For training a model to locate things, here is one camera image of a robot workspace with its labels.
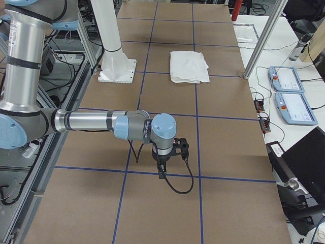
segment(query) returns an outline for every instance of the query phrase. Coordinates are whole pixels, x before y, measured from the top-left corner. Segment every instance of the white table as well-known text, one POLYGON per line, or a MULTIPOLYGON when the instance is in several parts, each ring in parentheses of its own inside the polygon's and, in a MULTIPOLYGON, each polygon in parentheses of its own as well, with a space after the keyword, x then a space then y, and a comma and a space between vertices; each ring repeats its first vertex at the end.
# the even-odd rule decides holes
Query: white table
MULTIPOLYGON (((243 24, 254 24, 258 36, 261 36, 263 28, 267 22, 266 16, 246 16, 246 15, 239 15, 237 21, 234 23, 243 23, 243 24)), ((284 17, 280 17, 272 34, 269 38, 266 46, 264 49, 275 49, 275 48, 282 48, 284 46, 293 44, 297 42, 298 38, 296 37, 295 33, 291 29, 289 23, 284 17)), ((256 44, 252 43, 238 43, 239 47, 246 47, 251 48, 255 47, 256 44)), ((285 47, 281 50, 264 50, 257 62, 257 67, 270 67, 270 66, 287 66, 287 67, 295 67, 295 68, 302 68, 312 63, 303 63, 300 59, 295 62, 290 61, 288 58, 290 52, 295 47, 296 44, 293 44, 289 47, 285 47)), ((243 59, 244 66, 246 67, 251 54, 253 53, 253 49, 246 49, 241 48, 241 56, 243 59)), ((268 79, 268 70, 264 68, 258 68, 257 75, 259 78, 259 83, 266 88, 270 88, 271 83, 268 79)), ((298 75, 302 80, 320 78, 319 73, 317 72, 316 68, 311 65, 304 69, 298 69, 298 75)), ((266 89, 260 87, 257 83, 256 77, 256 67, 249 77, 249 85, 253 87, 252 92, 254 92, 254 88, 257 92, 262 93, 265 98, 270 96, 270 92, 266 89)), ((313 82, 303 82, 303 86, 305 89, 305 96, 309 102, 311 107, 319 107, 325 104, 325 83, 320 81, 313 81, 313 82)), ((276 107, 276 103, 274 100, 274 89, 271 89, 273 95, 271 96, 270 100, 265 100, 264 108, 266 113, 270 116, 270 121, 281 127, 285 132, 284 141, 281 143, 284 150, 288 150, 291 146, 293 146, 297 141, 299 141, 302 137, 308 134, 315 126, 291 126, 287 125, 284 120, 281 118, 281 115, 278 112, 276 107)), ((314 110, 313 111, 317 120, 318 126, 325 130, 325 107, 314 110)), ((265 143, 272 142, 272 141, 281 141, 283 137, 283 133, 280 129, 278 129, 274 125, 270 125, 271 132, 265 135, 265 143)), ((288 229, 291 235, 291 240, 294 244, 298 243, 300 238, 304 236, 300 236, 295 228, 288 224, 288 229)), ((325 225, 321 225, 320 229, 322 231, 325 230, 325 225)), ((311 236, 314 230, 311 230, 307 237, 304 237, 304 243, 310 243, 311 236)))

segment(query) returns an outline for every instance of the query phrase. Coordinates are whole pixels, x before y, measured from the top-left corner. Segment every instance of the light blue device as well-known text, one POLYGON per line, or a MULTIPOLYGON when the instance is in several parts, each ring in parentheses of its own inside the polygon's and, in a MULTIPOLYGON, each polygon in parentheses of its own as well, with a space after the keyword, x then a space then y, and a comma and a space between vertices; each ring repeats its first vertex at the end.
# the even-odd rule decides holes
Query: light blue device
POLYGON ((317 119, 303 93, 278 91, 275 101, 284 121, 289 125, 314 126, 317 119))
POLYGON ((305 89, 294 67, 270 66, 269 79, 278 92, 304 93, 305 89))

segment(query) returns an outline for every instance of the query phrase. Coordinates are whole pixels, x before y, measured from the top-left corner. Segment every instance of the red object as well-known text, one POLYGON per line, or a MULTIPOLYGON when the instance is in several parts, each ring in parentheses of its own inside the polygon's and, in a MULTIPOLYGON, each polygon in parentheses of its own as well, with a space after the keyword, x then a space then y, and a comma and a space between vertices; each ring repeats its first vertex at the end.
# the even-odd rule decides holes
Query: red object
POLYGON ((237 16, 239 14, 240 8, 242 7, 243 0, 237 0, 235 4, 235 8, 233 10, 232 21, 237 20, 237 16))

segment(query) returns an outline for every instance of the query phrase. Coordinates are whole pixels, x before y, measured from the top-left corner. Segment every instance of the white cloth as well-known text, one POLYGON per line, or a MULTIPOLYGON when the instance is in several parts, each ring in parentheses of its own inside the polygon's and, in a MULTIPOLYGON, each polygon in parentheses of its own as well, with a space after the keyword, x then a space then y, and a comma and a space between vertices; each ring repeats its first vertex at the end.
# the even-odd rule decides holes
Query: white cloth
POLYGON ((171 80, 174 83, 210 82, 208 68, 200 52, 171 52, 171 80))

